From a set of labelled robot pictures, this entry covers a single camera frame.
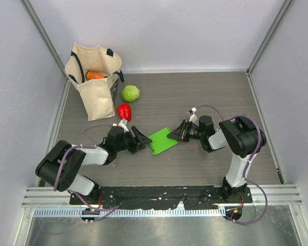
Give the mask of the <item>green paper box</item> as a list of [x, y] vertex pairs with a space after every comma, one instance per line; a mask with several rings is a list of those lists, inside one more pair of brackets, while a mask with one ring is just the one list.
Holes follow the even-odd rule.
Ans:
[[153, 156], [159, 155], [160, 153], [178, 144], [177, 140], [167, 137], [169, 133], [171, 133], [170, 128], [165, 127], [158, 132], [149, 135], [148, 138], [152, 140], [150, 147], [152, 148]]

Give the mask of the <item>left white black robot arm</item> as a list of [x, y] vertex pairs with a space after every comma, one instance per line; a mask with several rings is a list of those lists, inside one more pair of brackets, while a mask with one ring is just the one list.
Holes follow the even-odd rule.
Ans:
[[54, 190], [69, 191], [87, 204], [94, 204], [100, 197], [100, 186], [79, 174], [81, 166], [105, 166], [113, 162], [119, 152], [127, 150], [134, 154], [150, 143], [152, 140], [135, 126], [128, 130], [122, 125], [112, 126], [103, 141], [91, 147], [60, 140], [37, 165], [35, 174]]

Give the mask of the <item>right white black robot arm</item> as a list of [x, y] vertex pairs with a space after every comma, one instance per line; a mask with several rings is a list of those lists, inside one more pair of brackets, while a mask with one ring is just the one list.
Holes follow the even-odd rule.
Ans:
[[181, 142], [199, 140], [208, 153], [229, 147], [233, 153], [229, 171], [223, 178], [219, 197], [234, 202], [245, 193], [247, 175], [253, 159], [266, 144], [266, 136], [258, 124], [247, 115], [237, 115], [219, 123], [215, 129], [210, 116], [203, 115], [195, 124], [184, 120], [167, 137]]

